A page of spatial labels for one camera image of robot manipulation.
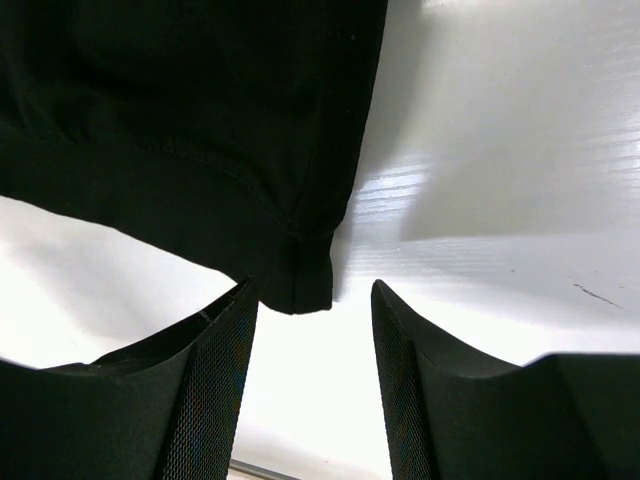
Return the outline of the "black skirt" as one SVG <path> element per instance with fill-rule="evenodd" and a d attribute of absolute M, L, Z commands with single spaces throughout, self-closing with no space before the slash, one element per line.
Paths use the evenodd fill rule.
<path fill-rule="evenodd" d="M 383 1 L 5 1 L 1 193 L 332 304 Z"/>

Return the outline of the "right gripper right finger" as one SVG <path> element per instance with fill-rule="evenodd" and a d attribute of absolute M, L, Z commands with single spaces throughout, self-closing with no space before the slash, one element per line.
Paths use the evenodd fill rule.
<path fill-rule="evenodd" d="M 637 356 L 517 366 L 421 317 L 382 281 L 371 311 L 394 478 L 638 477 Z"/>

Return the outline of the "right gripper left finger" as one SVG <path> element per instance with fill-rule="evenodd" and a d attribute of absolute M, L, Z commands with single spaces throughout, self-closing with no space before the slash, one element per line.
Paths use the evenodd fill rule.
<path fill-rule="evenodd" d="M 89 363 L 1 365 L 5 479 L 223 479 L 252 350 L 246 280 Z"/>

